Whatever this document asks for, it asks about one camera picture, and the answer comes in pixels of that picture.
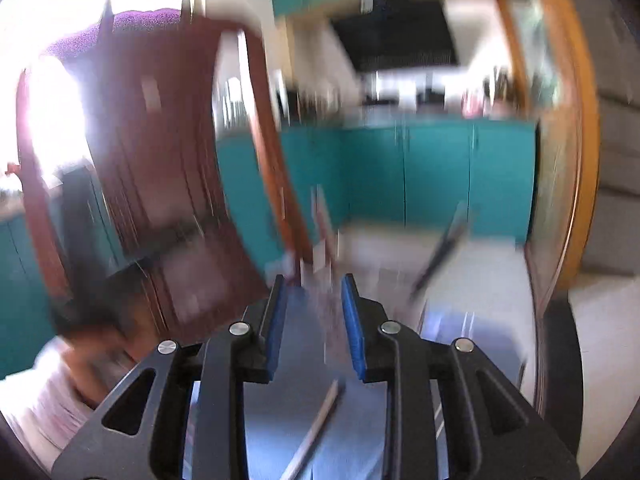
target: stick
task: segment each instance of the stick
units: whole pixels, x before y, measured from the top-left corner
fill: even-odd
[[[311,450],[316,443],[316,439],[318,438],[320,431],[327,422],[329,414],[335,406],[335,401],[338,400],[341,392],[342,385],[340,384],[340,381],[335,380],[329,387],[329,391],[324,398],[322,406],[320,406],[318,415],[316,415],[316,420],[314,420],[311,428],[309,428],[309,431],[300,443],[298,450],[293,455],[291,462],[289,462],[289,465],[284,470],[284,473],[282,473],[280,480],[294,480],[295,478],[297,478],[300,470],[309,459]]]

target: white cloth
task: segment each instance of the white cloth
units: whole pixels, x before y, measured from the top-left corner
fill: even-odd
[[[76,396],[62,360],[68,348],[49,341],[33,368],[0,381],[0,412],[29,454],[50,472],[56,458],[93,410]]]

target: black baseboard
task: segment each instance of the black baseboard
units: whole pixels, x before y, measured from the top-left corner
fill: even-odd
[[[549,303],[542,325],[546,368],[544,419],[576,456],[582,433],[584,389],[578,332],[566,294]]]

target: blue gripper pad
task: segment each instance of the blue gripper pad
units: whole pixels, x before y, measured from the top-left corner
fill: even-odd
[[[266,357],[266,368],[270,381],[273,379],[278,367],[280,343],[282,342],[282,332],[287,311],[287,293],[286,286],[283,283],[282,276],[278,276],[273,287],[271,287],[266,312],[258,329],[260,336],[264,336],[264,356]]]
[[[378,337],[378,327],[386,321],[385,310],[376,301],[361,298],[352,274],[342,279],[342,313],[347,329],[353,369],[361,381],[367,379],[367,349]]]

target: floor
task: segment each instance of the floor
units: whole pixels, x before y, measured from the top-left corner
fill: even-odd
[[[427,312],[469,313],[470,319],[474,314],[476,326],[496,327],[509,334],[526,363],[521,392],[532,402],[536,334],[522,248],[503,238],[467,239],[428,286],[424,297],[409,304],[412,283],[439,238],[435,232],[349,225],[338,234],[339,272],[352,272],[361,296],[379,301],[390,318],[412,328],[417,328],[426,303]]]
[[[585,475],[640,396],[640,278],[581,276],[569,302],[582,354],[584,413],[577,459]]]

